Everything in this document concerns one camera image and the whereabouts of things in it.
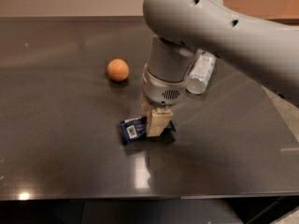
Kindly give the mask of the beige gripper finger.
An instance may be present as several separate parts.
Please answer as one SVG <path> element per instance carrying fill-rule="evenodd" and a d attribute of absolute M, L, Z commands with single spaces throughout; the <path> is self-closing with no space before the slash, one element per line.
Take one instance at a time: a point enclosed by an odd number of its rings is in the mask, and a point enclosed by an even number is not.
<path fill-rule="evenodd" d="M 169 107 L 154 107 L 147 115 L 147 137 L 160 136 L 173 118 Z"/>
<path fill-rule="evenodd" d="M 141 115 L 147 117 L 150 114 L 150 105 L 145 96 L 141 99 Z"/>

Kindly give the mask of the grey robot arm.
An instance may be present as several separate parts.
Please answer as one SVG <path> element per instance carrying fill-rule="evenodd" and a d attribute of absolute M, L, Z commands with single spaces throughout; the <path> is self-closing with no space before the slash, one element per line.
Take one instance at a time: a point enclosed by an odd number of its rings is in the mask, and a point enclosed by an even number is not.
<path fill-rule="evenodd" d="M 299 103 L 299 30 L 237 13 L 223 0 L 144 0 L 154 33 L 143 94 L 154 107 L 182 99 L 199 49 L 213 53 L 289 103 Z"/>

